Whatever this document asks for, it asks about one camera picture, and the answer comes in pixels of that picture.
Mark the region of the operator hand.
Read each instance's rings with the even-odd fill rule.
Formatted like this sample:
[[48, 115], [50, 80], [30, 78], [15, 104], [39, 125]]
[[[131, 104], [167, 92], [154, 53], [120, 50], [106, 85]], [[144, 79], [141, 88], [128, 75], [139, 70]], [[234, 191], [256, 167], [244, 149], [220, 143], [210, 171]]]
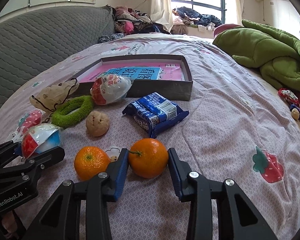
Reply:
[[13, 233], [15, 233], [18, 229], [17, 223], [15, 221], [15, 217], [12, 211], [6, 213], [2, 218], [2, 226], [7, 231], [6, 235], [10, 237]]

